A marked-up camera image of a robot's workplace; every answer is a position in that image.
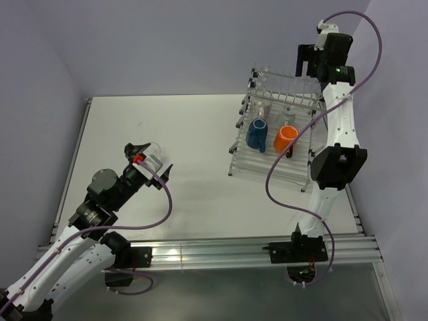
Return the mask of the orange plastic mug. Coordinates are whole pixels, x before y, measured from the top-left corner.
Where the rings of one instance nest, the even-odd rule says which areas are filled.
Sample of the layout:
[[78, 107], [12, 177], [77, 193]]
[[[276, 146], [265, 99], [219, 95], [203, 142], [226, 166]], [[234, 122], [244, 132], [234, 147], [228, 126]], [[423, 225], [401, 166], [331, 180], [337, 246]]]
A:
[[298, 135], [298, 130], [290, 125], [282, 126], [275, 137], [274, 140], [274, 149], [276, 152], [281, 153], [286, 151], [286, 158], [292, 158], [294, 153], [294, 147], [296, 144], [293, 144], [289, 149], [286, 147], [295, 139]]

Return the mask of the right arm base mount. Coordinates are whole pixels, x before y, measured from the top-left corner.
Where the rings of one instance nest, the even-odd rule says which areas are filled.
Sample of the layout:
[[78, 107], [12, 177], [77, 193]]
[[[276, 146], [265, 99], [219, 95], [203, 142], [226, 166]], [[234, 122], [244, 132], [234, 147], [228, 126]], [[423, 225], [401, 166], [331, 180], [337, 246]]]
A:
[[309, 283], [316, 277], [316, 263], [328, 261], [328, 253], [322, 236], [308, 237], [293, 232], [290, 241], [271, 242], [262, 247], [269, 252], [270, 262], [298, 263], [288, 267], [287, 273], [293, 282]]

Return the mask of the aluminium mounting rail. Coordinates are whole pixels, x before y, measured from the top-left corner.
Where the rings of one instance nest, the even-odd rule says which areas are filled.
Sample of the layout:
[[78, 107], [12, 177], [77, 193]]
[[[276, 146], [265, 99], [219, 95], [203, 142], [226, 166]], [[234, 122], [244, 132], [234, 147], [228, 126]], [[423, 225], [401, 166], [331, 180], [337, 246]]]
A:
[[[270, 261], [269, 243], [288, 241], [288, 237], [252, 237], [227, 239], [194, 239], [182, 241], [133, 241], [131, 247], [152, 248], [150, 271], [214, 270], [232, 268], [274, 267]], [[335, 235], [333, 264], [354, 265], [383, 261], [375, 237], [361, 233]]]

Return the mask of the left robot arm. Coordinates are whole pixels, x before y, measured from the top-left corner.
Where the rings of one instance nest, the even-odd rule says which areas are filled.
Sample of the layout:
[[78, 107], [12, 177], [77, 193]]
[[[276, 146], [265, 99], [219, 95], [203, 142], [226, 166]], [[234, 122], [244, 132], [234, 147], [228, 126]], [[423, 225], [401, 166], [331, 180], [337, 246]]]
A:
[[97, 171], [83, 203], [68, 225], [34, 266], [1, 290], [4, 320], [51, 320], [67, 297], [93, 275], [132, 264], [130, 242], [115, 226], [117, 212], [143, 186], [167, 190], [171, 171], [155, 142], [124, 147], [128, 160], [122, 174]]

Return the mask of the clear glass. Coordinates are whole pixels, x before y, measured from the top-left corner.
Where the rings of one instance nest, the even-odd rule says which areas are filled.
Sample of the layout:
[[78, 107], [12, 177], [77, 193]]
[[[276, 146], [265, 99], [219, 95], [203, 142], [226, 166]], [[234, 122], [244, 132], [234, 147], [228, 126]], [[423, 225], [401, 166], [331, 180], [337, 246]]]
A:
[[318, 94], [321, 93], [321, 85], [317, 78], [311, 78], [310, 76], [304, 76], [302, 80], [304, 86], [304, 92], [307, 94]]
[[149, 142], [149, 146], [143, 153], [145, 156], [156, 157], [160, 162], [163, 162], [161, 146], [156, 142]]

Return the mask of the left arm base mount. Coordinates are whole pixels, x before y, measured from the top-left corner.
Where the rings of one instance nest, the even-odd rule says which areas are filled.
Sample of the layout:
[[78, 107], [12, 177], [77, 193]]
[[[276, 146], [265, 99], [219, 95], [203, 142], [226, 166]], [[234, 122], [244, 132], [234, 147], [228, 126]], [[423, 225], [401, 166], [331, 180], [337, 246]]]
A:
[[[152, 260], [152, 247], [129, 247], [123, 249], [118, 255], [113, 255], [113, 263], [110, 268], [113, 269], [130, 269], [136, 271], [137, 268], [149, 268]], [[105, 272], [104, 281], [108, 287], [124, 288], [128, 287], [134, 276], [119, 272]]]

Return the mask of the dark blue cup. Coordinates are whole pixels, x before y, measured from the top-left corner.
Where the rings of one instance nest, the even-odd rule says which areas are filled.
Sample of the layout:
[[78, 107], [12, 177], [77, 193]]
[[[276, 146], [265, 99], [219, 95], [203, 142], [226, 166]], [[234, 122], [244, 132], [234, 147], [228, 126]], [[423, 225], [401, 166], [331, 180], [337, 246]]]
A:
[[249, 125], [245, 142], [248, 147], [257, 149], [260, 153], [266, 150], [266, 138], [268, 133], [268, 125], [261, 118], [254, 119]]

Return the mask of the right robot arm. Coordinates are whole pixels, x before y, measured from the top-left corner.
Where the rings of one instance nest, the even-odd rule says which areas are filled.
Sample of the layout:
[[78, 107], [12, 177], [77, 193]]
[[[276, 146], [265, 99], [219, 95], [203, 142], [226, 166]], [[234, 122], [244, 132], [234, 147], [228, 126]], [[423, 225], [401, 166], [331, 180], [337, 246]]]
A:
[[318, 43], [298, 46], [296, 76], [316, 78], [326, 106], [327, 139], [324, 149], [310, 164], [314, 183], [310, 214], [298, 224], [307, 237], [322, 237], [337, 195], [359, 172], [368, 153], [360, 147], [354, 124], [352, 90], [354, 68], [346, 61], [353, 38], [345, 33], [319, 35]]

